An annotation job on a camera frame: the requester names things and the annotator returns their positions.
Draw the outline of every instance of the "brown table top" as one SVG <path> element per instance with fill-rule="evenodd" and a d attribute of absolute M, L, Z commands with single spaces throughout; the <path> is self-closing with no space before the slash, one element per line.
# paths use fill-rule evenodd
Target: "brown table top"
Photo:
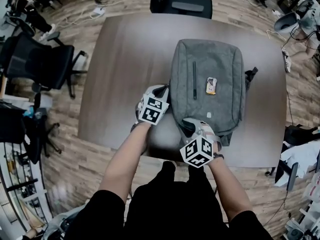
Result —
<path fill-rule="evenodd" d="M 287 109 L 280 46 L 255 32 L 193 16 L 138 13 L 105 20 L 85 82 L 78 137 L 118 149 L 147 87 L 169 82 L 181 39 L 234 45 L 242 52 L 245 70 L 258 68 L 246 95 L 244 119 L 222 153 L 232 167 L 277 166 Z"/>

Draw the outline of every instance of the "glove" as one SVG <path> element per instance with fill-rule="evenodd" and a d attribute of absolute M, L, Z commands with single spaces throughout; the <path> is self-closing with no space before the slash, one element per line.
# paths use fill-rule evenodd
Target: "glove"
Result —
<path fill-rule="evenodd" d="M 168 100 L 168 95 L 169 95 L 169 88 L 168 85 L 163 85 L 163 84 L 158 84 L 158 85 L 153 85 L 150 86 L 145 92 L 144 95 L 150 95 L 152 98 L 157 98 L 158 100 L 162 102 L 167 102 Z M 142 123 L 142 120 L 139 120 L 139 111 L 143 106 L 143 95 L 142 99 L 138 102 L 138 104 L 135 106 L 135 119 L 136 122 L 131 128 L 131 132 L 133 129 L 140 123 Z"/>
<path fill-rule="evenodd" d="M 214 142 L 213 152 L 217 153 L 222 148 L 220 137 L 216 136 L 210 125 L 203 121 L 190 117 L 184 118 L 182 125 L 179 127 L 179 131 L 185 145 L 201 135 Z"/>

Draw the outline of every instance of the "gray backpack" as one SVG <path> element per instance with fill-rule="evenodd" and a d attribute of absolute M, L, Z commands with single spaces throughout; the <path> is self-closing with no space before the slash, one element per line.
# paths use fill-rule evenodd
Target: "gray backpack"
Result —
<path fill-rule="evenodd" d="M 214 95 L 206 93 L 208 78 L 217 79 Z M 193 129 L 183 119 L 194 118 L 209 124 L 221 137 L 222 145 L 229 146 L 231 134 L 244 115 L 245 96 L 239 48 L 210 40 L 178 42 L 171 67 L 170 98 L 174 119 L 186 135 Z"/>

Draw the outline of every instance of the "wooden floor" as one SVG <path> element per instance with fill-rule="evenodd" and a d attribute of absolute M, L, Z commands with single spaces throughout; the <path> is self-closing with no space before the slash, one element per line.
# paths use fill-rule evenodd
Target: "wooden floor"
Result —
<path fill-rule="evenodd" d="M 86 70 L 96 40 L 106 17 L 150 12 L 150 0 L 102 0 L 104 3 L 114 4 L 105 7 L 105 14 L 98 19 L 91 19 L 91 11 L 95 8 L 94 0 L 61 0 L 63 6 L 58 5 L 56 10 L 47 8 L 43 16 L 49 23 L 59 23 L 61 40 L 65 44 L 75 46 L 76 52 L 84 50 L 89 54 Z M 276 0 L 269 0 L 268 8 L 253 7 L 246 0 L 212 0 L 212 19 L 239 26 L 267 36 L 266 30 L 273 29 L 278 17 L 273 15 L 272 9 L 279 10 Z M 78 19 L 77 24 L 68 25 Z M 282 44 L 276 34 L 271 33 L 270 38 Z M 303 44 L 294 47 L 302 50 Z M 313 127 L 320 123 L 320 85 L 316 82 L 316 72 L 319 65 L 312 59 L 298 61 L 292 64 L 291 73 L 286 75 L 287 90 L 290 97 L 292 119 L 294 124 Z M 104 170 L 114 150 L 97 146 L 77 138 L 78 120 L 82 93 L 86 77 L 82 75 L 74 81 L 76 99 L 69 98 L 67 86 L 61 90 L 52 90 L 48 94 L 53 97 L 53 107 L 49 113 L 51 123 L 59 122 L 60 128 L 51 137 L 63 150 L 62 154 L 51 152 L 51 157 L 42 158 L 44 183 L 48 190 L 50 205 L 56 215 L 74 207 L 82 205 L 98 189 Z M 31 83 L 19 81 L 16 92 L 21 96 L 33 96 Z M 287 124 L 292 123 L 287 103 Z M 132 190 L 148 183 L 160 170 L 161 162 L 151 157 L 141 157 Z M 208 168 L 205 169 L 210 183 L 215 187 L 215 181 Z M 285 187 L 274 187 L 274 178 L 265 177 L 265 168 L 232 168 L 236 177 L 245 188 L 254 205 L 254 211 L 260 222 L 264 225 L 278 210 L 286 196 Z M 312 173 L 304 179 L 296 180 L 294 190 L 287 196 L 285 208 L 293 217 L 299 215 L 299 208 L 306 206 L 302 200 L 302 193 L 310 182 Z M 176 170 L 175 179 L 186 181 L 188 170 L 180 166 Z M 287 212 L 283 207 L 265 227 L 274 239 L 283 234 L 284 225 L 288 220 Z"/>

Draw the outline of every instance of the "black shirt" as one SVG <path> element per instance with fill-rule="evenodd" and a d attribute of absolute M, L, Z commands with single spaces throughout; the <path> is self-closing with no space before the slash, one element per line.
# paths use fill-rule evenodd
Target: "black shirt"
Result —
<path fill-rule="evenodd" d="M 228 227 L 213 191 L 208 194 L 205 187 L 191 187 L 188 182 L 140 186 L 129 205 L 125 225 L 124 211 L 125 204 L 118 195 L 100 190 L 71 223 L 64 239 L 155 239 L 177 235 L 272 240 L 252 211 L 238 214 Z"/>

